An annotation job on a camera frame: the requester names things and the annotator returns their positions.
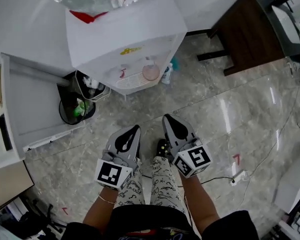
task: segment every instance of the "black sleeve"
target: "black sleeve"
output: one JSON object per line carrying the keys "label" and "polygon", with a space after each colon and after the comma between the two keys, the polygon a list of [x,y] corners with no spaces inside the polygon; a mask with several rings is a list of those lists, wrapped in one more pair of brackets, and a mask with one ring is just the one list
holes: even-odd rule
{"label": "black sleeve", "polygon": [[102,239],[102,235],[98,229],[86,224],[71,222],[66,226],[65,232],[61,240],[68,239]]}
{"label": "black sleeve", "polygon": [[259,237],[249,213],[241,210],[208,226],[202,233],[202,240],[209,239],[258,240]]}

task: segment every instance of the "black t-shirt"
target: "black t-shirt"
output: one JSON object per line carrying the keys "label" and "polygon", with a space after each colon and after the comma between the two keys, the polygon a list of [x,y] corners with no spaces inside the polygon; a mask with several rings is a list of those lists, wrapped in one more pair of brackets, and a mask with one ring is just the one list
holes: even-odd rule
{"label": "black t-shirt", "polygon": [[[202,233],[202,239],[258,240],[257,230],[246,210],[221,218]],[[177,209],[156,205],[125,205],[112,211],[104,236],[98,229],[69,223],[61,240],[199,240],[187,217]]]}

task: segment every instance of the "open white drawer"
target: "open white drawer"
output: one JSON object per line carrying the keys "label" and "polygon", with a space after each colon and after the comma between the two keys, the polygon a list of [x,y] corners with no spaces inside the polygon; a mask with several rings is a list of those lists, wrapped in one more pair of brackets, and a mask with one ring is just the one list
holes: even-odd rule
{"label": "open white drawer", "polygon": [[73,129],[59,115],[57,83],[63,78],[14,61],[1,54],[1,91],[5,123],[12,150],[1,155],[0,168],[26,158],[25,151],[54,141]]}

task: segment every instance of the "patterned pants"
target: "patterned pants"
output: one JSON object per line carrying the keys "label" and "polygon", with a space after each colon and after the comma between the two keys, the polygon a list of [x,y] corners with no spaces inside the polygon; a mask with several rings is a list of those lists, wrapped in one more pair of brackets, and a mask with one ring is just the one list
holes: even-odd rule
{"label": "patterned pants", "polygon": [[[119,192],[115,208],[145,204],[140,160],[137,163],[138,169],[123,190]],[[156,156],[153,159],[150,205],[172,207],[184,214],[186,213],[168,159],[161,156]]]}

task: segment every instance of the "shoe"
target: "shoe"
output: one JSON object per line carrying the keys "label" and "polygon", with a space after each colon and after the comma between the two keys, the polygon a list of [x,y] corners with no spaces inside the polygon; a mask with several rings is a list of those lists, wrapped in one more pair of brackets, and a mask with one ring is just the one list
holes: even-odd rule
{"label": "shoe", "polygon": [[156,147],[156,156],[166,158],[169,153],[169,144],[165,138],[162,138],[158,141]]}

